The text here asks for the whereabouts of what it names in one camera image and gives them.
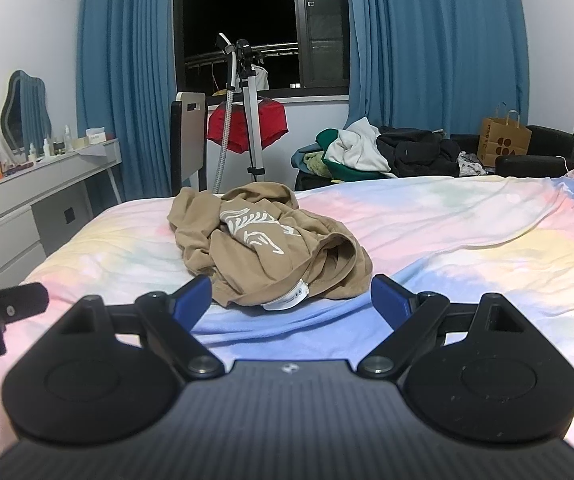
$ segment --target circular pad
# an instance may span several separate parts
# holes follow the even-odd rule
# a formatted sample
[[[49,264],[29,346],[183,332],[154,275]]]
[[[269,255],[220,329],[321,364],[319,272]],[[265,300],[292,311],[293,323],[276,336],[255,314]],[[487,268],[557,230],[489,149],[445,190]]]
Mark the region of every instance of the circular pad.
[[[536,385],[536,374],[513,359],[478,359],[462,370],[462,383],[483,399],[510,400],[523,396]]]
[[[403,394],[445,434],[524,444],[564,436],[574,416],[574,369],[548,342],[487,332],[475,343],[465,339],[420,357]]]
[[[126,438],[159,420],[177,397],[152,352],[93,334],[31,349],[7,374],[2,401],[19,434],[69,446]]]

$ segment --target mirror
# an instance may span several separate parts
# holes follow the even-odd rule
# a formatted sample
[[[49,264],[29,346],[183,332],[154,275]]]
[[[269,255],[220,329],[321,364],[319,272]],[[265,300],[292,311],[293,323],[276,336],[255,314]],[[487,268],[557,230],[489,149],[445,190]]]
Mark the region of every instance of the mirror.
[[[42,152],[44,139],[51,137],[51,121],[47,113],[45,83],[16,70],[9,78],[9,88],[0,126],[4,140],[15,155],[29,153],[30,143]]]

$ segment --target black sofa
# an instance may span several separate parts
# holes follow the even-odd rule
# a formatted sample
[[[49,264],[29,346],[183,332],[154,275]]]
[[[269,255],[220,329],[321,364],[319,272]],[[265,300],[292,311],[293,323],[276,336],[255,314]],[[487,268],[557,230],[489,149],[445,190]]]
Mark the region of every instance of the black sofa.
[[[503,155],[496,159],[496,174],[516,177],[557,177],[574,168],[574,136],[544,126],[527,126],[531,141],[527,155]],[[467,153],[478,151],[479,136],[452,135],[460,149]]]

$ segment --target window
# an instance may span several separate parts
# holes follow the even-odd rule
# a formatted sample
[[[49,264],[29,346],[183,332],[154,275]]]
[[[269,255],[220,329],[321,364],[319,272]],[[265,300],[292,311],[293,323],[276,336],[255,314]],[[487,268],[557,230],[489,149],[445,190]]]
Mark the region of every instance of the window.
[[[222,93],[226,60],[215,47],[223,32],[245,38],[268,72],[269,88],[306,94],[346,92],[348,0],[174,0],[179,88]]]

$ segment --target blanket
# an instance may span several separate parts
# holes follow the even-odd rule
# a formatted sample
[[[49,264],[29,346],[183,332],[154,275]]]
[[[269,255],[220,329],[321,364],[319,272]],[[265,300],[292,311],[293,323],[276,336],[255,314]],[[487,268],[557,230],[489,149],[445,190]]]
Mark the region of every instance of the blanket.
[[[302,208],[342,221],[383,272],[414,292],[477,302],[500,292],[574,366],[574,170],[555,179],[442,176],[371,180],[298,195]],[[13,362],[78,298],[133,301],[191,279],[166,221],[171,199],[122,204],[84,227],[28,278],[45,314],[10,325]],[[284,312],[212,305],[193,333],[226,364],[237,358],[343,358],[355,366],[390,334],[369,294],[307,300]],[[574,446],[574,421],[566,436]],[[13,441],[0,410],[0,452]]]

